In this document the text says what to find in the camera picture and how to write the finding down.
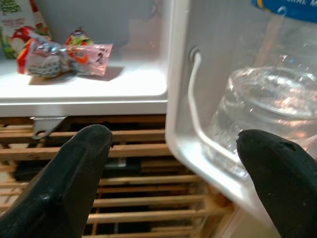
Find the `blue bottle label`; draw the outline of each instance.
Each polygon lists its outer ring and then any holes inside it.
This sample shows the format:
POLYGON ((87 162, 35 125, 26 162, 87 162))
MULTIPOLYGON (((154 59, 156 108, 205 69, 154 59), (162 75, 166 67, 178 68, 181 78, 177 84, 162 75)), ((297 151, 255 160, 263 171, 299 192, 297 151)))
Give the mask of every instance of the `blue bottle label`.
POLYGON ((317 0, 251 0, 265 11, 297 20, 317 22, 317 0))

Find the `wooden rack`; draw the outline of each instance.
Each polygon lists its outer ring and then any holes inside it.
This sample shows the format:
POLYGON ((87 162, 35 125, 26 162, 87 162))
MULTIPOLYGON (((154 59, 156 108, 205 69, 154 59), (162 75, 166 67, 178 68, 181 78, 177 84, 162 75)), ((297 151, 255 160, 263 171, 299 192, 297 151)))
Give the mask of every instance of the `wooden rack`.
POLYGON ((0 118, 0 172, 7 175, 0 183, 0 213, 10 208, 27 186, 27 182, 14 179, 20 161, 50 160, 78 129, 103 123, 113 133, 110 159, 138 159, 141 173, 137 177, 100 180, 83 237, 212 237, 223 216, 232 212, 231 202, 173 158, 164 140, 164 122, 164 115, 69 117, 48 138, 34 141, 29 118, 0 118), (136 209, 107 212, 114 207, 136 209), (149 230, 129 234, 100 232, 104 224, 116 223, 147 223, 149 230))

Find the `water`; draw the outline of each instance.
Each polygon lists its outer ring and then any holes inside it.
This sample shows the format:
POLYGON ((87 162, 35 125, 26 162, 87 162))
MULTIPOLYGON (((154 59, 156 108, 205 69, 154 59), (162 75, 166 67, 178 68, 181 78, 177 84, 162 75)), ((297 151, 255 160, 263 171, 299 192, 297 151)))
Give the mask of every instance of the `water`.
MULTIPOLYGON (((317 79, 278 67, 233 72, 208 135, 237 155, 238 133, 245 129, 265 130, 307 148, 317 134, 317 79)), ((245 177, 241 164, 213 157, 231 173, 245 177)))

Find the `snack package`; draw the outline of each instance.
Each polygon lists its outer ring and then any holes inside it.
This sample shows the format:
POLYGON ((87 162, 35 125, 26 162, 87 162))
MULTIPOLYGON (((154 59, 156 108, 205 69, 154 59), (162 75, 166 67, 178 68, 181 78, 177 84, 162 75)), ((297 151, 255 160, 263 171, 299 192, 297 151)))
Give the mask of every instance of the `snack package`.
POLYGON ((30 39, 24 29, 49 35, 34 0, 0 0, 0 11, 0 48, 8 59, 16 58, 30 39))
POLYGON ((76 31, 72 32, 65 45, 67 46, 85 46, 92 45, 94 42, 86 35, 86 33, 79 27, 76 31))
POLYGON ((77 75, 103 76, 112 45, 66 46, 25 29, 30 40, 17 58, 18 72, 40 77, 56 77, 67 71, 77 75))

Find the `plastic wrapper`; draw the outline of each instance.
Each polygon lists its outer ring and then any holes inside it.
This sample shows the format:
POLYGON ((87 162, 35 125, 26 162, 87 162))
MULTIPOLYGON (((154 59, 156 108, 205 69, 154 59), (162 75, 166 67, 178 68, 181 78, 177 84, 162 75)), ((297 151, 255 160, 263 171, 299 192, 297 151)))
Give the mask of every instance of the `plastic wrapper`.
POLYGON ((63 72, 103 76, 112 45, 60 45, 28 31, 31 39, 19 55, 18 71, 40 77, 56 77, 63 72))
POLYGON ((85 46, 93 44, 94 42, 87 36, 81 27, 72 32, 65 42, 65 45, 67 46, 85 46))

